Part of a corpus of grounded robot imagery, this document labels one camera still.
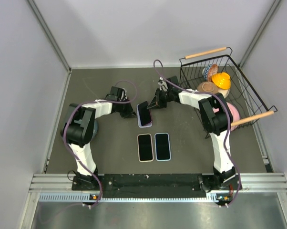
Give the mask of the lavender purple phone case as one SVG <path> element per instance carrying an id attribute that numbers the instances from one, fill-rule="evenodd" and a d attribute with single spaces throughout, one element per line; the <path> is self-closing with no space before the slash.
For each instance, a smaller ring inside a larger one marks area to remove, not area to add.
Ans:
<path id="1" fill-rule="evenodd" d="M 152 116 L 150 110 L 147 109 L 148 102 L 144 101 L 137 105 L 137 120 L 140 128 L 148 128 L 152 126 Z"/>

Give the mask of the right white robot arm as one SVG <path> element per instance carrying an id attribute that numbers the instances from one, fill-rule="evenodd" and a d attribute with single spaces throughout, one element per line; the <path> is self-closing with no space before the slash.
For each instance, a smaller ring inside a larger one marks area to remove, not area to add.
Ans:
<path id="1" fill-rule="evenodd" d="M 166 108 L 168 102 L 176 102 L 191 106 L 199 110 L 204 130 L 212 138 L 214 151 L 213 177 L 214 185 L 224 189 L 236 176 L 235 166 L 230 153 L 230 128 L 233 116 L 221 93 L 199 92 L 192 89 L 184 89 L 175 83 L 177 77 L 160 78 L 159 88 L 147 109 Z"/>

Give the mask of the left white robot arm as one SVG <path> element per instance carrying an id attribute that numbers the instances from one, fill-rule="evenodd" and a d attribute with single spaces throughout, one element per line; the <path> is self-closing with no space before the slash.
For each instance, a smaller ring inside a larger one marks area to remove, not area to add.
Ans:
<path id="1" fill-rule="evenodd" d="M 99 184 L 97 165 L 93 160 L 91 141 L 94 136 L 95 121 L 105 115 L 119 113 L 121 118 L 134 118 L 127 92 L 113 86 L 105 99 L 97 99 L 82 104 L 70 104 L 61 136 L 66 148 L 72 153 L 77 164 L 77 173 L 84 176 L 82 183 L 88 189 Z"/>

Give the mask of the teal ceramic plate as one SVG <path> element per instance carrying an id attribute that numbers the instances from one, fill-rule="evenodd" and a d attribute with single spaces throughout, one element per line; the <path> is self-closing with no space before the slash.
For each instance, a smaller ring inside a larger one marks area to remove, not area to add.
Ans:
<path id="1" fill-rule="evenodd" d="M 69 144 L 85 145 L 89 143 L 97 134 L 98 122 L 93 125 L 81 126 L 82 120 L 73 120 L 68 126 L 66 142 Z"/>

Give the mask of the brown patterned bowl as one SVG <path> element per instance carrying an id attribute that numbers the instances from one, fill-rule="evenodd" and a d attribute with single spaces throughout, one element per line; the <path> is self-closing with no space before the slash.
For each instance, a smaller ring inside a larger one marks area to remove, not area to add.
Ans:
<path id="1" fill-rule="evenodd" d="M 218 87 L 213 82 L 202 82 L 198 85 L 197 91 L 216 94 L 218 93 Z"/>

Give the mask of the blue patterned bowl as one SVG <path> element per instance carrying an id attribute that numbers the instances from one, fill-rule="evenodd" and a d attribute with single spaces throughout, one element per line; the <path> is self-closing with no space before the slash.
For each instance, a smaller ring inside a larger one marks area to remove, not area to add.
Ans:
<path id="1" fill-rule="evenodd" d="M 208 79 L 208 73 L 209 73 L 209 70 L 210 68 L 212 67 L 211 64 L 207 65 L 203 70 L 202 70 L 202 76 L 203 78 L 207 81 Z"/>

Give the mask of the red patterned shell dish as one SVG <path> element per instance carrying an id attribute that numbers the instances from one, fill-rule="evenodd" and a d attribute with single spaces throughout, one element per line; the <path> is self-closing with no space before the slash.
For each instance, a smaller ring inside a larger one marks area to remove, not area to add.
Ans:
<path id="1" fill-rule="evenodd" d="M 208 72 L 207 72 L 207 81 L 212 81 L 212 76 L 218 73 L 218 65 L 212 64 L 208 66 Z"/>

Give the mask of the white cream bowl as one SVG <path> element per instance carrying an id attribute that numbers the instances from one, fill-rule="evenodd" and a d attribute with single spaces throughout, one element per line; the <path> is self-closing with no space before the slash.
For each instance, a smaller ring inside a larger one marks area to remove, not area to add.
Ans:
<path id="1" fill-rule="evenodd" d="M 230 90 L 218 88 L 218 92 L 221 93 L 223 95 L 223 97 L 226 99 L 230 93 Z"/>

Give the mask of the yellow bowl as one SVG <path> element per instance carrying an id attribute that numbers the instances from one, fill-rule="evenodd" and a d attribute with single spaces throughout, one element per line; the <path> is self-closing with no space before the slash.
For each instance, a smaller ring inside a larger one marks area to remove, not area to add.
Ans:
<path id="1" fill-rule="evenodd" d="M 228 73 L 216 73 L 212 76 L 212 82 L 219 88 L 228 90 L 231 88 L 231 77 Z"/>

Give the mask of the pink plate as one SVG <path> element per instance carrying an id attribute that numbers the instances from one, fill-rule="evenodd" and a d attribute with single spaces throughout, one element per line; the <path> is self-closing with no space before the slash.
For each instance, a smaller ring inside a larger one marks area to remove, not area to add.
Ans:
<path id="1" fill-rule="evenodd" d="M 227 103 L 227 105 L 228 105 L 230 112 L 233 116 L 233 122 L 239 121 L 240 120 L 240 114 L 239 114 L 237 108 L 234 105 L 232 105 L 231 103 Z M 214 111 L 214 113 L 216 113 L 219 111 L 219 108 L 213 108 L 213 111 Z M 237 126 L 232 126 L 230 131 L 234 131 L 236 128 L 237 128 Z"/>

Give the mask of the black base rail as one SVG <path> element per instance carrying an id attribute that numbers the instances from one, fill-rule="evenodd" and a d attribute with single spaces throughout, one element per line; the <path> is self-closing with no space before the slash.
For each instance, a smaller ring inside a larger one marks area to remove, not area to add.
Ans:
<path id="1" fill-rule="evenodd" d="M 97 178 L 74 173 L 73 191 L 99 191 L 103 198 L 200 198 L 208 192 L 242 188 L 238 177 L 219 183 L 214 174 L 105 174 Z"/>

